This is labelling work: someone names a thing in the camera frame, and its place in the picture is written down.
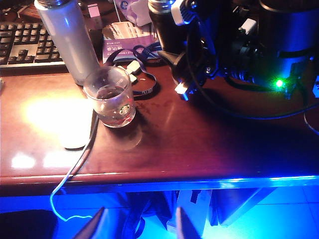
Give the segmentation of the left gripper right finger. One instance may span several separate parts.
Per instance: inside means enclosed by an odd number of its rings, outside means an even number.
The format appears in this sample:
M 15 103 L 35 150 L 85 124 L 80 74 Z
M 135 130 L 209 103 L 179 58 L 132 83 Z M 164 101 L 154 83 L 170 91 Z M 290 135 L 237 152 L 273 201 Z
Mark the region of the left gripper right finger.
M 176 235 L 178 239 L 200 239 L 190 218 L 182 207 L 177 207 L 175 214 Z

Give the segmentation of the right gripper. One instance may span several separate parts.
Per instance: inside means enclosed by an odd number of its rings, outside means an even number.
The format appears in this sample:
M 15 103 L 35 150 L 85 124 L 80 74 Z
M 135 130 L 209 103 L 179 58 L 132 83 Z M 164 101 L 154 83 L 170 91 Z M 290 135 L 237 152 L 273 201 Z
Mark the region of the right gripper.
M 170 67 L 173 81 L 176 85 L 180 82 L 192 82 L 188 68 L 186 52 L 180 54 L 158 51 L 159 57 Z M 219 58 L 204 47 L 201 52 L 199 64 L 199 83 L 204 84 L 207 79 L 214 79 L 220 73 Z

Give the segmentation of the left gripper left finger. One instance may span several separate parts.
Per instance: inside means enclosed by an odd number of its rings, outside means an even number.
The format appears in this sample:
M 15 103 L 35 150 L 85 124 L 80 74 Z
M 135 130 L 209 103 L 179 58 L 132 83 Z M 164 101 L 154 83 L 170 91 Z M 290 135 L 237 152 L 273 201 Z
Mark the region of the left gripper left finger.
M 74 239 L 92 239 L 98 231 L 99 225 L 105 213 L 105 208 L 101 207 L 93 218 L 73 237 Z

